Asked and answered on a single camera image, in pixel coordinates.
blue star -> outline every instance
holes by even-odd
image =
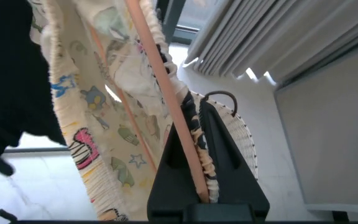
[[[140,165],[146,164],[146,161],[143,160],[142,155],[139,154],[137,156],[131,155],[132,159],[129,161],[129,163],[136,164],[136,167],[139,169]]]

gray curtain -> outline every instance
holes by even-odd
[[[283,82],[358,44],[358,0],[233,0],[198,32],[185,63],[204,75],[251,68]]]

